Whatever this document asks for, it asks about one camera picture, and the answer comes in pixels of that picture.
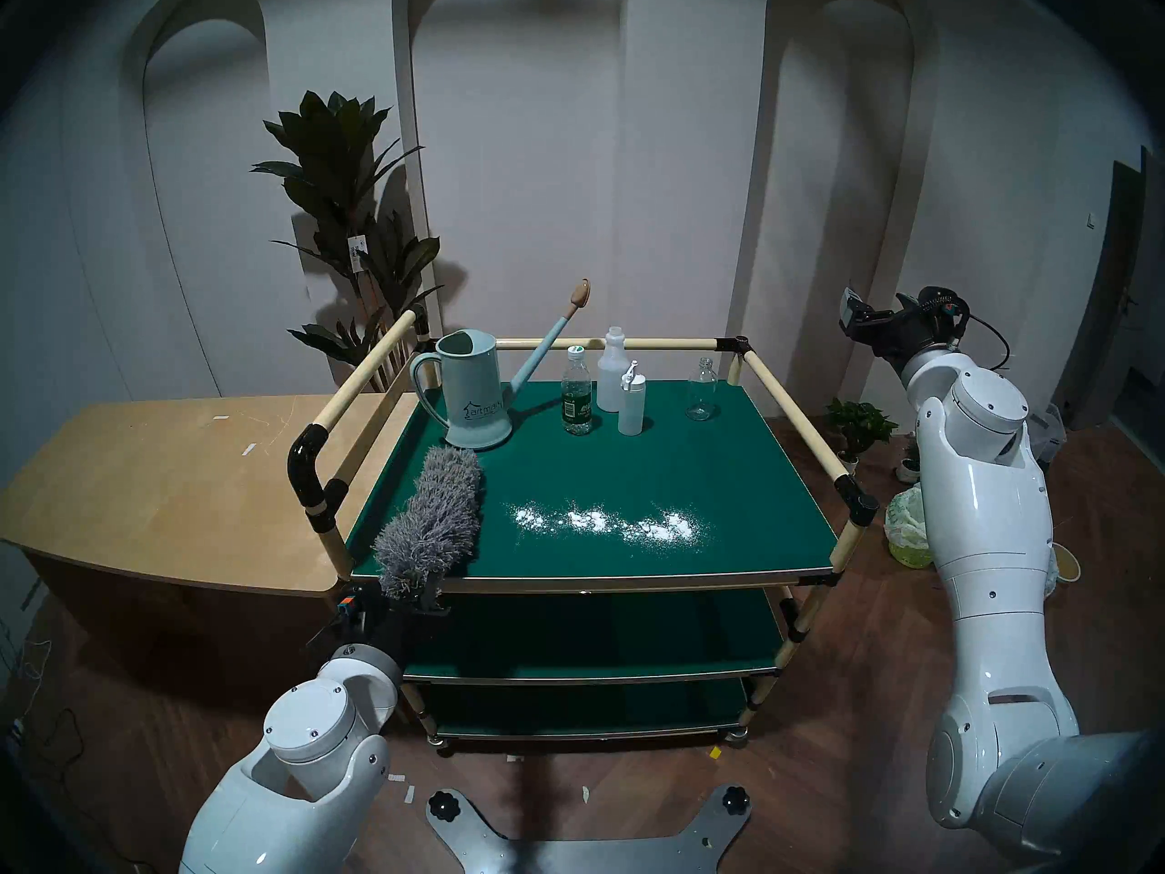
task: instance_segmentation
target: green shelf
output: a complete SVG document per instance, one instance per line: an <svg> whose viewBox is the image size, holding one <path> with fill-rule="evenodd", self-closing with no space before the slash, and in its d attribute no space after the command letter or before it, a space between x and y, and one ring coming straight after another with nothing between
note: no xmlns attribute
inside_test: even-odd
<svg viewBox="0 0 1165 874"><path fill-rule="evenodd" d="M771 672L781 648L760 588L444 601L450 615L422 621L405 679L578 685L741 677Z"/></svg>
<svg viewBox="0 0 1165 874"><path fill-rule="evenodd" d="M603 413L579 437L563 430L559 383L528 382L514 434L478 454L481 534L446 594L756 587L829 573L836 538L744 389L720 387L713 417L693 422L686 388L652 381L634 438ZM348 536L355 576L377 575L373 540L443 435L412 411Z"/></svg>
<svg viewBox="0 0 1165 874"><path fill-rule="evenodd" d="M417 686L438 736L619 739L707 733L736 725L740 679L557 686Z"/></svg>

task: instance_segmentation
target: watering can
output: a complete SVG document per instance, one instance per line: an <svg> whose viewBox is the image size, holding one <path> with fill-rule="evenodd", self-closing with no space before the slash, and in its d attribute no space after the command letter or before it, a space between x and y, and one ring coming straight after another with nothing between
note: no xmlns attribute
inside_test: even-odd
<svg viewBox="0 0 1165 874"><path fill-rule="evenodd" d="M509 438L514 427L509 418L509 406L550 345L555 343L576 310L586 305L591 296L591 282L582 283L571 294L571 305L542 339L522 368L502 386L497 369L497 339L476 329L461 329L437 341L435 353L421 353L409 364L412 387L425 411L445 428L445 440L456 447L481 451ZM440 367L442 392L449 418L442 416L425 397L419 381L421 367L435 362Z"/></svg>

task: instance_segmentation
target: cart wheel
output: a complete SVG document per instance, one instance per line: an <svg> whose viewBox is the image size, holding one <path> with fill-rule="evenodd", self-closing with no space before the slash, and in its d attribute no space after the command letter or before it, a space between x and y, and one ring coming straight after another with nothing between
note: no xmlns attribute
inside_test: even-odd
<svg viewBox="0 0 1165 874"><path fill-rule="evenodd" d="M748 727L736 727L725 733L725 742L733 748L743 748L748 745Z"/></svg>

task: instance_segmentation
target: printed logo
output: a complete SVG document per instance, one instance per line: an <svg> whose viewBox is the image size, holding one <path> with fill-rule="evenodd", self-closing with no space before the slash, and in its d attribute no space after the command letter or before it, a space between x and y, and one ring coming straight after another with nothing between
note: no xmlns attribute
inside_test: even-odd
<svg viewBox="0 0 1165 874"><path fill-rule="evenodd" d="M465 409L461 410L461 413L464 414L466 422L472 422L473 420L483 420L487 416L493 416L501 408L502 408L501 401L494 401L493 403L487 404L486 407L481 407L474 403L473 401L469 401L467 404L465 404Z"/></svg>

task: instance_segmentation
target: tall plant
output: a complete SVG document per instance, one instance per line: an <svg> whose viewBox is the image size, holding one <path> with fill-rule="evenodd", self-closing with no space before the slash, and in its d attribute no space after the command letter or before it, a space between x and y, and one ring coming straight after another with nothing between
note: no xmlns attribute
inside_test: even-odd
<svg viewBox="0 0 1165 874"><path fill-rule="evenodd" d="M288 241L274 241L313 256L331 266L355 292L363 309L365 331L356 320L336 324L333 333L323 325L306 324L303 331L288 331L340 362L358 365L375 345L386 320L394 322L409 304L432 290L417 292L421 272L436 259L438 238L404 239L401 216L376 212L374 188L405 156L421 147L404 150L396 158L386 156L401 142L397 138L380 155L372 155L373 139L390 110L376 111L375 99L360 103L332 93L325 104L308 91L299 112L280 112L280 124L264 121L271 135L291 150L294 162L259 162L252 171L283 179L288 197L316 220L316 249ZM377 214L382 219L377 221ZM403 350L390 358L393 372L405 359ZM381 383L388 378L381 371Z"/></svg>

